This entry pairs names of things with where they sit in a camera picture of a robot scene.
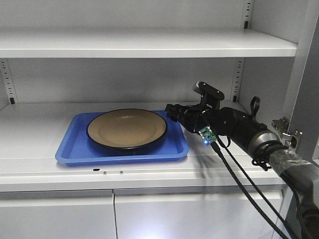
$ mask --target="plate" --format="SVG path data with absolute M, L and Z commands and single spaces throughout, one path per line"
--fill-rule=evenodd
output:
M 160 139 L 167 123 L 160 115 L 141 109 L 122 109 L 93 119 L 88 136 L 95 142 L 116 149 L 133 149 Z

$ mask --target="cable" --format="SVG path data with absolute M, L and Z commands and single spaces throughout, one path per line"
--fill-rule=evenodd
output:
M 291 185 L 289 180 L 286 180 L 286 178 L 282 177 L 282 179 L 284 180 L 284 182 L 290 187 L 291 191 L 294 194 L 295 200 L 296 200 L 296 206 L 297 206 L 297 214 L 298 214 L 298 220 L 300 223 L 301 228 L 304 230 L 304 233 L 307 234 L 307 239 L 313 239 L 313 237 L 309 234 L 304 221 L 302 219 L 302 215 L 301 215 L 301 211 L 300 211 L 300 201 L 299 201 L 299 197 L 298 197 L 298 193 L 296 192 L 296 190 L 293 188 L 293 186 Z
M 272 152 L 277 151 L 279 149 L 287 149 L 288 147 L 281 144 L 281 142 L 277 140 L 269 140 L 264 143 L 261 143 L 254 151 L 252 164 L 255 166 L 260 166 L 263 170 L 268 171 L 271 166 L 267 166 L 268 161 L 264 160 L 264 158 L 268 157 Z
M 220 151 L 219 146 L 217 145 L 217 143 L 214 141 L 211 144 L 211 147 L 213 148 L 213 150 L 218 154 L 218 156 L 221 158 L 221 160 L 223 161 L 223 163 L 225 164 L 227 170 L 229 171 L 229 173 L 231 174 L 231 176 L 233 177 L 233 179 L 235 180 L 235 182 L 237 183 L 237 185 L 239 186 L 239 188 L 242 190 L 242 192 L 245 194 L 245 196 L 247 197 L 247 199 L 249 200 L 249 202 L 255 207 L 255 209 L 259 212 L 259 214 L 266 220 L 266 222 L 283 238 L 283 239 L 289 239 L 271 220 L 270 218 L 263 212 L 263 210 L 258 206 L 258 204 L 256 203 L 256 201 L 250 196 L 250 194 L 248 193 L 248 191 L 245 189 L 245 187 L 243 186 L 243 184 L 239 181 L 238 177 L 235 175 L 234 171 L 231 169 L 230 165 L 228 164 L 228 162 L 226 161 L 224 155 L 222 154 L 222 152 Z
M 287 229 L 287 231 L 292 234 L 294 239 L 300 239 L 299 236 L 295 233 L 295 231 L 291 228 L 291 226 L 283 219 L 283 217 L 279 214 L 279 212 L 274 208 L 274 206 L 269 202 L 269 200 L 266 198 L 266 196 L 262 193 L 262 191 L 260 191 L 260 189 L 257 187 L 257 185 L 254 183 L 254 181 L 249 177 L 249 175 L 246 173 L 246 171 L 243 169 L 243 167 L 238 163 L 238 161 L 235 159 L 235 157 L 233 156 L 233 154 L 229 151 L 228 147 L 230 145 L 230 139 L 229 137 L 227 137 L 228 139 L 228 144 L 227 146 L 225 146 L 225 144 L 223 143 L 223 141 L 219 138 L 218 134 L 216 133 L 216 131 L 214 130 L 214 128 L 212 128 L 210 126 L 209 121 L 206 119 L 204 114 L 201 114 L 202 117 L 204 118 L 204 120 L 206 121 L 206 123 L 209 125 L 209 127 L 211 128 L 211 130 L 213 131 L 213 133 L 216 135 L 218 143 L 220 144 L 221 147 L 225 148 L 227 153 L 229 154 L 229 156 L 233 159 L 233 161 L 235 162 L 235 164 L 239 167 L 239 169 L 244 173 L 245 177 L 248 179 L 248 181 L 252 184 L 252 186 L 255 188 L 255 190 L 259 193 L 259 195 L 264 199 L 264 201 L 267 203 L 267 205 L 272 209 L 272 211 L 276 214 L 276 216 L 279 218 L 279 220 L 283 223 L 284 227 Z M 266 149 L 265 148 L 264 152 L 259 154 L 256 157 L 256 162 L 258 162 L 258 158 L 263 156 L 262 154 L 266 153 Z
M 229 151 L 227 147 L 225 147 L 225 144 L 221 139 L 218 137 L 218 143 L 221 147 L 225 148 L 229 156 L 233 159 L 235 164 L 239 167 L 239 169 L 244 173 L 248 181 L 252 184 L 252 186 L 255 188 L 255 190 L 259 193 L 259 195 L 265 200 L 265 202 L 268 204 L 268 206 L 272 209 L 272 211 L 276 214 L 276 216 L 279 218 L 279 220 L 283 223 L 285 228 L 287 229 L 290 234 L 292 234 L 293 238 L 300 239 L 299 236 L 295 233 L 295 231 L 291 228 L 291 226 L 283 219 L 283 217 L 279 214 L 279 212 L 274 208 L 274 206 L 269 202 L 269 200 L 266 198 L 266 196 L 260 191 L 258 186 L 254 183 L 254 181 L 249 177 L 249 175 L 246 173 L 246 171 L 243 169 L 243 167 L 239 164 L 239 162 L 235 159 L 235 157 L 232 155 L 232 153 Z

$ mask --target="cable loop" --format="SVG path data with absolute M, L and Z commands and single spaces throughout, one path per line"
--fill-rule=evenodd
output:
M 259 106 L 260 106 L 260 98 L 255 96 L 251 102 L 250 102 L 250 110 L 251 110 L 251 117 L 253 119 L 253 122 L 256 122 L 256 114 L 259 110 Z
M 267 146 L 261 152 L 256 154 L 256 152 L 258 152 L 259 149 L 264 145 L 267 145 Z M 287 148 L 288 147 L 282 145 L 279 141 L 276 141 L 276 140 L 271 140 L 271 141 L 262 143 L 255 150 L 254 158 L 251 163 L 255 166 L 260 166 L 264 171 L 268 171 L 268 169 L 271 168 L 271 166 L 268 166 L 270 154 L 276 150 L 287 149 Z

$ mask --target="white shelf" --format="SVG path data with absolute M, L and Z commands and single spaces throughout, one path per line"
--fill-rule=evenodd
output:
M 198 135 L 184 132 L 189 153 L 167 163 L 67 166 L 55 159 L 63 136 L 77 114 L 123 108 L 163 110 L 166 103 L 15 104 L 0 111 L 0 192 L 235 185 L 227 169 Z M 243 110 L 237 103 L 222 107 Z M 264 172 L 236 144 L 230 151 L 257 184 L 281 184 Z M 234 171 L 243 179 L 239 169 Z
M 2 28 L 2 58 L 293 57 L 297 45 L 250 29 Z

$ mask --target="black plate rim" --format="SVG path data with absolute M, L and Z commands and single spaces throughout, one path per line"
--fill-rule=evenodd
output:
M 89 132 L 88 132 L 88 128 L 89 128 L 89 125 L 92 123 L 93 120 L 95 120 L 96 118 L 98 118 L 98 117 L 100 117 L 102 115 L 105 115 L 107 113 L 114 112 L 114 111 L 123 111 L 123 110 L 139 110 L 139 111 L 151 112 L 151 113 L 153 113 L 153 114 L 155 114 L 155 115 L 157 115 L 157 116 L 159 116 L 159 117 L 161 117 L 163 119 L 163 121 L 165 122 L 165 131 L 163 132 L 163 134 L 160 137 L 158 137 L 157 139 L 153 140 L 152 142 L 145 143 L 145 144 L 138 145 L 138 146 L 134 146 L 134 147 L 113 147 L 113 146 L 109 146 L 109 145 L 106 145 L 106 144 L 99 143 L 99 142 L 97 142 L 97 141 L 95 141 L 94 139 L 91 138 L 91 136 L 89 135 Z M 148 111 L 148 110 L 144 110 L 144 109 L 137 109 L 137 108 L 125 108 L 125 109 L 118 109 L 118 110 L 105 112 L 105 113 L 103 113 L 103 114 L 101 114 L 99 116 L 94 117 L 94 119 L 92 119 L 89 122 L 88 126 L 86 127 L 86 134 L 93 142 L 95 142 L 95 143 L 97 143 L 97 144 L 99 144 L 99 145 L 101 145 L 103 147 L 112 148 L 112 149 L 119 149 L 119 150 L 129 150 L 129 149 L 137 149 L 137 148 L 145 147 L 145 146 L 150 145 L 150 144 L 158 141 L 159 139 L 163 138 L 166 133 L 167 133 L 167 121 L 162 116 L 160 116 L 159 114 L 157 114 L 157 113 L 155 113 L 153 111 Z

